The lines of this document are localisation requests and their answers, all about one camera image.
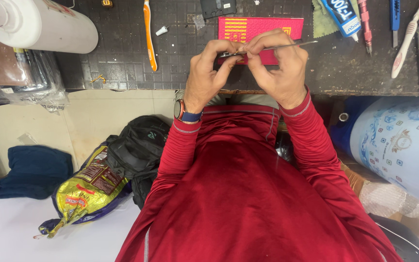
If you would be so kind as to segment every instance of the backpack logo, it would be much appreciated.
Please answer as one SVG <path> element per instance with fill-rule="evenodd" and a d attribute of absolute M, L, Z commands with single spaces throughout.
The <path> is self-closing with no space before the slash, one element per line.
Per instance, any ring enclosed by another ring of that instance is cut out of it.
<path fill-rule="evenodd" d="M 156 134 L 154 134 L 153 132 L 150 132 L 150 134 L 148 135 L 149 138 L 154 139 L 154 137 L 156 136 Z"/>

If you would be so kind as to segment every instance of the green cleaning cloth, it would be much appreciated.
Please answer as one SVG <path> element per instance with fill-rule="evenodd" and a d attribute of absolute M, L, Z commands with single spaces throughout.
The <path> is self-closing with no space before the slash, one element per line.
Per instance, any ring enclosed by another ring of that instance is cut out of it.
<path fill-rule="evenodd" d="M 313 11 L 313 38 L 322 37 L 339 30 L 334 19 L 331 17 L 321 0 L 311 0 L 315 10 Z M 360 19 L 357 0 L 350 0 L 353 10 Z"/>

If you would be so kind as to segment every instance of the white plastic bottle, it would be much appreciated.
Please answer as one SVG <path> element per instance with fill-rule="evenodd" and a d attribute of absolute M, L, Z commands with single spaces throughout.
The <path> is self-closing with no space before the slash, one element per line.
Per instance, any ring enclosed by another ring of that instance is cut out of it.
<path fill-rule="evenodd" d="M 0 42 L 86 54 L 95 49 L 98 32 L 88 17 L 51 0 L 0 0 Z"/>

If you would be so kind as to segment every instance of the glue tube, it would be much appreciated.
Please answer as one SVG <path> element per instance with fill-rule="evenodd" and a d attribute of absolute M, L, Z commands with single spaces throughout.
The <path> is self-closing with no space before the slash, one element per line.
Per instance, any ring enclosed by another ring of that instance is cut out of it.
<path fill-rule="evenodd" d="M 361 25 L 350 0 L 321 0 L 323 6 L 331 14 L 344 37 L 351 36 L 358 42 L 357 32 Z"/>

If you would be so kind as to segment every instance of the hand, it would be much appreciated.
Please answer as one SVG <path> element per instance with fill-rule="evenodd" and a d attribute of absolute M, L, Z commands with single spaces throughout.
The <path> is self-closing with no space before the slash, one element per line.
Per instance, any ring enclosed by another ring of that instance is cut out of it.
<path fill-rule="evenodd" d="M 239 42 L 211 40 L 201 54 L 190 59 L 190 75 L 183 96 L 186 112 L 200 113 L 225 85 L 227 77 L 237 61 L 243 59 L 242 56 L 229 57 L 221 65 L 221 68 L 215 71 L 213 70 L 213 64 L 218 53 L 229 52 L 233 54 L 242 46 L 243 44 Z"/>
<path fill-rule="evenodd" d="M 247 51 L 248 68 L 258 85 L 283 108 L 293 109 L 306 97 L 305 65 L 308 53 L 297 47 L 274 50 L 279 70 L 266 70 L 259 53 L 266 47 L 294 44 L 282 29 L 277 28 L 254 37 L 241 50 Z"/>

